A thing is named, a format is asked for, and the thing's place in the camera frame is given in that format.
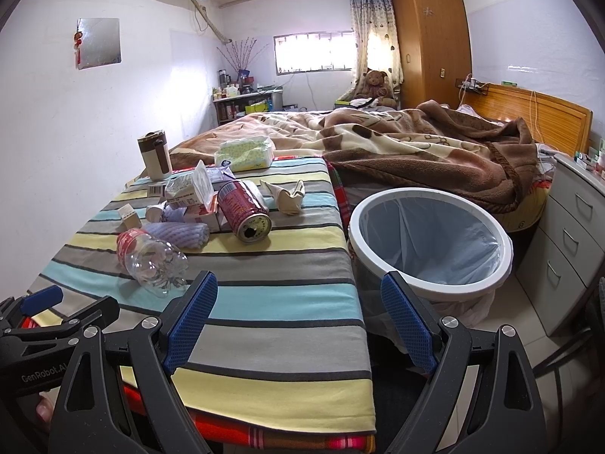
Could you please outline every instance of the soda can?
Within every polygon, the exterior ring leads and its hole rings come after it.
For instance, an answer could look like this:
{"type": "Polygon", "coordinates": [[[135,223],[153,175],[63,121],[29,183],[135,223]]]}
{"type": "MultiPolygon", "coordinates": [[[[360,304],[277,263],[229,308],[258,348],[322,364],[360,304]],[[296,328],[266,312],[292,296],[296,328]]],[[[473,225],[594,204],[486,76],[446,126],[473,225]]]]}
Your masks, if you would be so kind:
{"type": "Polygon", "coordinates": [[[225,184],[217,195],[219,207],[231,230],[244,244],[261,241],[271,231],[268,210],[242,181],[225,184]]]}

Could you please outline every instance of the wooden wardrobe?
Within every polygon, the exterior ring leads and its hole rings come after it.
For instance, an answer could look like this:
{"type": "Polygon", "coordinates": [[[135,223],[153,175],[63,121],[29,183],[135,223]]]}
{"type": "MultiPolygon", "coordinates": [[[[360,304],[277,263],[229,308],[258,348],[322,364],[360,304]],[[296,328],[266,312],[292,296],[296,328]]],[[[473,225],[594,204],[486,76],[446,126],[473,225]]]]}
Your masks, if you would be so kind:
{"type": "Polygon", "coordinates": [[[456,78],[471,72],[463,0],[392,0],[403,67],[404,109],[434,99],[455,109],[456,78]]]}

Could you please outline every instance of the plastic bottle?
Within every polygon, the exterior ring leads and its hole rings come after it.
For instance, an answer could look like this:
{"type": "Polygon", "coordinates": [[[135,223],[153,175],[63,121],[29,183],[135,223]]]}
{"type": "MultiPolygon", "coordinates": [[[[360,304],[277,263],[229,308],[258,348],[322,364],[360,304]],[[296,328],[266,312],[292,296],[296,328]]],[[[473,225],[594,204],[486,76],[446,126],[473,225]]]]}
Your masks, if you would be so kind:
{"type": "Polygon", "coordinates": [[[143,229],[130,229],[118,236],[117,257],[128,273],[157,297],[187,289],[187,257],[143,229]]]}
{"type": "Polygon", "coordinates": [[[597,172],[601,173],[605,171],[605,152],[599,152],[599,159],[597,161],[597,172]]]}

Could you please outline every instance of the white trash can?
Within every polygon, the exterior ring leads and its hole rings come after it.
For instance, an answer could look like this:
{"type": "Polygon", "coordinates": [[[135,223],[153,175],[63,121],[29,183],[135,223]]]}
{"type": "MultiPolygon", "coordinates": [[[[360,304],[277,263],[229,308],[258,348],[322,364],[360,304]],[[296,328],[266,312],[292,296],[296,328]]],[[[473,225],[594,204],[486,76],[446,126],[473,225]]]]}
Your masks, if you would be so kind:
{"type": "Polygon", "coordinates": [[[353,210],[349,236],[367,330],[401,349],[380,299],[386,273],[399,271],[441,315],[473,327],[488,314],[512,267],[512,243],[498,221],[436,189],[389,189],[366,198],[353,210]]]}

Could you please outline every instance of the floral curtain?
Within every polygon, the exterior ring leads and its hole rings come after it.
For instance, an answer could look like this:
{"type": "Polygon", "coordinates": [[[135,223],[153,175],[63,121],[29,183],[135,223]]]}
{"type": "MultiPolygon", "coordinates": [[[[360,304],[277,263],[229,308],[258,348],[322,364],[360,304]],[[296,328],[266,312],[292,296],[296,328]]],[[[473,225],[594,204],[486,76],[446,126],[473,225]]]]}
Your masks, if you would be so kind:
{"type": "Polygon", "coordinates": [[[350,3],[357,46],[355,86],[340,100],[351,100],[361,92],[368,68],[386,72],[387,86],[392,92],[403,82],[392,0],[350,0],[350,3]]]}

